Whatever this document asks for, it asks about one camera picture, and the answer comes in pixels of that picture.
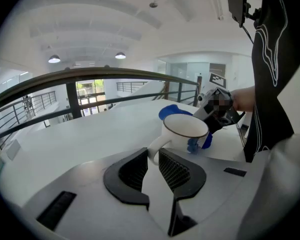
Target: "white table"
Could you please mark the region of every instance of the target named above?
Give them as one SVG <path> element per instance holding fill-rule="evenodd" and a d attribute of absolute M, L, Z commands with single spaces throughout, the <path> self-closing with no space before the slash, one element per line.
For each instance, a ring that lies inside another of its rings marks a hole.
<path fill-rule="evenodd" d="M 160 99 L 124 106 L 28 135 L 14 160 L 2 170 L 1 194 L 22 207 L 38 190 L 78 164 L 147 147 L 161 134 L 159 111 L 171 104 L 176 102 Z M 197 110 L 177 105 L 191 113 Z M 222 129 L 213 135 L 211 147 L 202 154 L 234 160 L 242 149 L 239 134 Z"/>

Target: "hand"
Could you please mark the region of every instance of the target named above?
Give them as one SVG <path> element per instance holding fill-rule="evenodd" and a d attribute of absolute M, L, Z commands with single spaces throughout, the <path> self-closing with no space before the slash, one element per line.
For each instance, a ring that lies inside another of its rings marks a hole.
<path fill-rule="evenodd" d="M 255 87 L 237 89 L 231 92 L 236 111 L 252 112 L 255 106 Z"/>

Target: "mug handle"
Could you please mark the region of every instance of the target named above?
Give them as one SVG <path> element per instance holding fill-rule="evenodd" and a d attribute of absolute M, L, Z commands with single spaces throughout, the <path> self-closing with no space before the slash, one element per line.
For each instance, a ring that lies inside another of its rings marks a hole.
<path fill-rule="evenodd" d="M 155 162 L 156 153 L 170 141 L 171 139 L 168 136 L 161 135 L 159 138 L 155 139 L 148 147 L 148 157 L 156 166 L 159 165 L 157 162 Z"/>

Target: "mesh panel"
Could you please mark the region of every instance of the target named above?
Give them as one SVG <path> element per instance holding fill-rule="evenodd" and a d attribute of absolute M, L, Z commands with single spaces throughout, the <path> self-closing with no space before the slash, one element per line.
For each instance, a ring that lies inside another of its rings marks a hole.
<path fill-rule="evenodd" d="M 119 170 L 119 178 L 129 187 L 141 192 L 147 170 L 148 156 L 145 153 L 123 165 Z"/>
<path fill-rule="evenodd" d="M 189 168 L 159 151 L 159 170 L 172 192 L 190 180 Z"/>

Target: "black shirt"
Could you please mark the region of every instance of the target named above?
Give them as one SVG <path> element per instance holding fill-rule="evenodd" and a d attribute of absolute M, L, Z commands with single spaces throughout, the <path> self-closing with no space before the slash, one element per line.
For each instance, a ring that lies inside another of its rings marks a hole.
<path fill-rule="evenodd" d="M 255 105 L 244 147 L 247 162 L 294 133 L 277 96 L 300 65 L 300 0 L 262 0 L 252 64 Z"/>

